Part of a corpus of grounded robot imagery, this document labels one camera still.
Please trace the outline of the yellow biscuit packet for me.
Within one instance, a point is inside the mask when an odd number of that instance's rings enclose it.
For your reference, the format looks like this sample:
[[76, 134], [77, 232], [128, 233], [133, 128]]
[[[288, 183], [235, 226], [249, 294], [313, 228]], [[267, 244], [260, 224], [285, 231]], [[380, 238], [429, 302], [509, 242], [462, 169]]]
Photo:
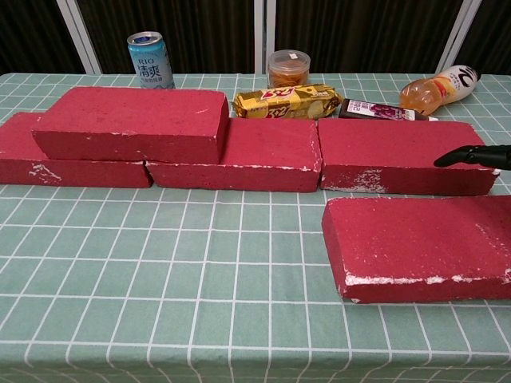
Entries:
[[325, 84], [296, 85], [238, 93], [233, 108], [242, 118], [299, 118], [330, 116], [343, 102], [335, 88]]

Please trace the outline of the clear plastic snack jar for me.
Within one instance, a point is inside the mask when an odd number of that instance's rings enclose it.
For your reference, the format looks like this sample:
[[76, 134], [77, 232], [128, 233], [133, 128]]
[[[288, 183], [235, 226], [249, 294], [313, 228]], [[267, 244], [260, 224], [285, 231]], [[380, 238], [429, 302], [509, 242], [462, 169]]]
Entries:
[[281, 49], [272, 53], [267, 63], [269, 88], [280, 88], [308, 83], [311, 58], [307, 53]]

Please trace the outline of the dark purple grape drink bottle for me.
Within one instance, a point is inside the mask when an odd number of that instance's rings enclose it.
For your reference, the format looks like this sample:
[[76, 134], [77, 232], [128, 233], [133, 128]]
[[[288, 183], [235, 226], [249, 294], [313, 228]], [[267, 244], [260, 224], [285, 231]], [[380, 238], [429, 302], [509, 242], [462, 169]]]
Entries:
[[427, 120], [438, 121], [438, 118], [424, 116], [413, 109], [375, 104], [368, 101], [344, 99], [340, 110], [339, 118], [351, 119], [376, 119], [376, 120]]

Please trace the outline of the dark ribbed partition panel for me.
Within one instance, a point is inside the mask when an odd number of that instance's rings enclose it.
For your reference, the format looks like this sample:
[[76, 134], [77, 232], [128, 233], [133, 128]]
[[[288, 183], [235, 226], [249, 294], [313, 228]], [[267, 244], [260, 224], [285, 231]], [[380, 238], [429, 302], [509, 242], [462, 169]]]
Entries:
[[84, 72], [56, 0], [0, 0], [0, 75]]
[[163, 36], [174, 73], [254, 73], [253, 0], [77, 0], [103, 73], [135, 72], [127, 39]]
[[463, 0], [277, 0], [275, 47], [312, 73], [433, 73]]
[[511, 75], [511, 0], [482, 0], [455, 65]]

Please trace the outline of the green checkered tablecloth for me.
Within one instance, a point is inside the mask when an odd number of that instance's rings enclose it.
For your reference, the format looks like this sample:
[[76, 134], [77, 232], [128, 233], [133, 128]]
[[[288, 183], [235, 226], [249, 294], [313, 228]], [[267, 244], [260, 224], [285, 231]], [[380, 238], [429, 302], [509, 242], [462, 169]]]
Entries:
[[[0, 125], [75, 86], [0, 76]], [[335, 191], [0, 184], [0, 383], [511, 383], [511, 301], [355, 304]]]

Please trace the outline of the white partition frame post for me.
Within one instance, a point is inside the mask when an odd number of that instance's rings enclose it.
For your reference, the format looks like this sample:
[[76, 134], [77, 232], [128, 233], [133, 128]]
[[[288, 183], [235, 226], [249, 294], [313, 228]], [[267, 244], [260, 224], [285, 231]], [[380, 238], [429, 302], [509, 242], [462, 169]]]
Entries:
[[460, 48], [465, 40], [469, 28], [477, 14], [477, 11], [482, 3], [482, 0], [463, 0], [455, 19], [450, 35], [447, 39], [446, 45], [439, 59], [435, 73], [439, 73], [450, 66], [458, 56]]
[[56, 0], [86, 74], [100, 75], [102, 69], [77, 0]]
[[253, 0], [255, 74], [267, 72], [270, 56], [275, 51], [276, 5], [276, 0]]

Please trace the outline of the orange juice bottle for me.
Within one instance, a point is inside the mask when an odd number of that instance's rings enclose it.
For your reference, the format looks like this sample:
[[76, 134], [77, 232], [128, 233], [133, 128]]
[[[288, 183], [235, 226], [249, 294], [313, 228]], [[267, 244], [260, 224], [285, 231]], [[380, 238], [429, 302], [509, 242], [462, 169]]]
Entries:
[[470, 95], [480, 78], [481, 74], [468, 65], [454, 65], [405, 86], [400, 92], [400, 106], [429, 116], [441, 106]]

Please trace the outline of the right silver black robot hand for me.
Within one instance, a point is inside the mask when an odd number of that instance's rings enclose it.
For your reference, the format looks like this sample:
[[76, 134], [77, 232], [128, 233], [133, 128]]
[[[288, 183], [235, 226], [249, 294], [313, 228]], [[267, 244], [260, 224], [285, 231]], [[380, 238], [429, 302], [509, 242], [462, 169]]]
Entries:
[[458, 163], [511, 171], [511, 145], [461, 146], [438, 157], [434, 166], [446, 168]]

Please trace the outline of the light blue drink can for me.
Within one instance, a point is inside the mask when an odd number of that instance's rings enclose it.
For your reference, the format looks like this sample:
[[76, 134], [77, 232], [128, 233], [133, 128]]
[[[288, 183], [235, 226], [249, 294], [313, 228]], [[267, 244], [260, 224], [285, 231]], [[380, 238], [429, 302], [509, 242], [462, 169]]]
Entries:
[[133, 67], [143, 89], [174, 89], [172, 69], [159, 32], [143, 31], [127, 38]]

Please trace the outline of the red brick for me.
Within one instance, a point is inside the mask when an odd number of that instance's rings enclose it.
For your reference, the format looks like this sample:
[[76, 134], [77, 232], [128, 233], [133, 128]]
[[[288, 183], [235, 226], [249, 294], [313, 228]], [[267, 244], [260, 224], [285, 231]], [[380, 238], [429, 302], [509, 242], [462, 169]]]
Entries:
[[53, 160], [35, 143], [30, 128], [41, 113], [15, 113], [0, 125], [0, 184], [51, 187], [148, 188], [142, 162]]
[[219, 164], [148, 162], [155, 184], [256, 192], [314, 192], [322, 156], [313, 120], [232, 118]]
[[325, 118], [320, 187], [345, 192], [407, 195], [486, 195], [500, 172], [481, 165], [437, 168], [434, 161], [463, 145], [483, 142], [455, 121]]
[[323, 236], [359, 303], [511, 299], [511, 196], [335, 198]]
[[218, 91], [75, 87], [32, 133], [51, 159], [217, 164], [228, 122]]

